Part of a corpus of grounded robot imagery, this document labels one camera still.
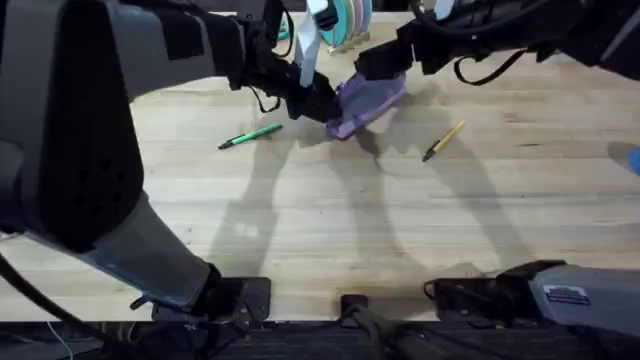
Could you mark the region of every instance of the purple cloth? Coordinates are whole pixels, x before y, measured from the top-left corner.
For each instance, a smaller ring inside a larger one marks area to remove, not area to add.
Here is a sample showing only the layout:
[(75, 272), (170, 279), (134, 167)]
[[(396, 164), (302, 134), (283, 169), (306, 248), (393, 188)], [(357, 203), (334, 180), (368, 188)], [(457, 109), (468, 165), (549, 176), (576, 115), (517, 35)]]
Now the purple cloth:
[(346, 140), (357, 129), (382, 116), (406, 92), (405, 74), (390, 80), (367, 81), (355, 73), (346, 83), (338, 86), (338, 101), (342, 117), (326, 123), (329, 136)]

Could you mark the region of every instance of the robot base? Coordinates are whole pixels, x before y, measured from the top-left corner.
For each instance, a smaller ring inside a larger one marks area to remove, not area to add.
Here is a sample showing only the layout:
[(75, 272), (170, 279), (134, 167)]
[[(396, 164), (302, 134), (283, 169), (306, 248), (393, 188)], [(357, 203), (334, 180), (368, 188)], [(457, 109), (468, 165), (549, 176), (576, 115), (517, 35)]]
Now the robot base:
[(236, 300), (234, 310), (217, 319), (195, 317), (166, 307), (153, 305), (151, 317), (154, 321), (234, 323), (242, 328), (252, 323), (265, 321), (271, 307), (271, 280), (268, 278), (222, 278), (224, 286)]

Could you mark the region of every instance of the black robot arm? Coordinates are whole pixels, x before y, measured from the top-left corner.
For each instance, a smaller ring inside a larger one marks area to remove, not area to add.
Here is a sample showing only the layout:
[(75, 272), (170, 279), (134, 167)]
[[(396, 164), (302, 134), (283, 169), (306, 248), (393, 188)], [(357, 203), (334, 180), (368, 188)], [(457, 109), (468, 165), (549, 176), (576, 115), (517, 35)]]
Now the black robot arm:
[[(356, 68), (368, 79), (387, 79), (420, 62), (432, 75), (452, 60), (458, 78), (484, 85), (522, 54), (542, 62), (556, 51), (587, 66), (600, 66), (640, 80), (640, 4), (637, 0), (477, 0), (463, 2), (436, 20), (412, 0), (416, 19), (397, 30), (397, 39), (360, 54)], [(467, 80), (461, 61), (482, 61), (496, 51), (520, 50), (485, 79)]]

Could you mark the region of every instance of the yellow pencil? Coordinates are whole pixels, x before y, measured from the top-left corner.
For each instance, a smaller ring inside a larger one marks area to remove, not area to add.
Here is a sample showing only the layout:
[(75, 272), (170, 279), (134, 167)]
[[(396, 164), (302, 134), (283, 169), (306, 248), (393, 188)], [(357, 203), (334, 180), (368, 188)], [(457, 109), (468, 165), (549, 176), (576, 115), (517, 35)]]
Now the yellow pencil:
[(451, 139), (462, 129), (464, 126), (464, 121), (460, 121), (453, 129), (449, 130), (449, 132), (440, 140), (436, 141), (431, 145), (429, 150), (422, 157), (422, 162), (427, 162), (427, 160), (431, 159), (433, 155), (435, 155), (438, 151), (442, 150)]

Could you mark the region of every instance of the gray robot arm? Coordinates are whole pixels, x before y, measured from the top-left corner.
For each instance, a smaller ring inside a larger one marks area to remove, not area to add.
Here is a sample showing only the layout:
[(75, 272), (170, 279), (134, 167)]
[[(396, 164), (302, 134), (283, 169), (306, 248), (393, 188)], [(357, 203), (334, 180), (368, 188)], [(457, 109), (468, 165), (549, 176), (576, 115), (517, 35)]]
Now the gray robot arm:
[(425, 284), (442, 320), (511, 327), (560, 324), (640, 336), (638, 270), (536, 261), (495, 278), (436, 279)]
[(326, 77), (272, 52), (278, 0), (235, 17), (188, 2), (0, 1), (0, 228), (23, 232), (139, 289), (215, 319), (235, 306), (220, 273), (149, 206), (129, 102), (210, 76), (283, 98), (289, 115), (339, 115)]

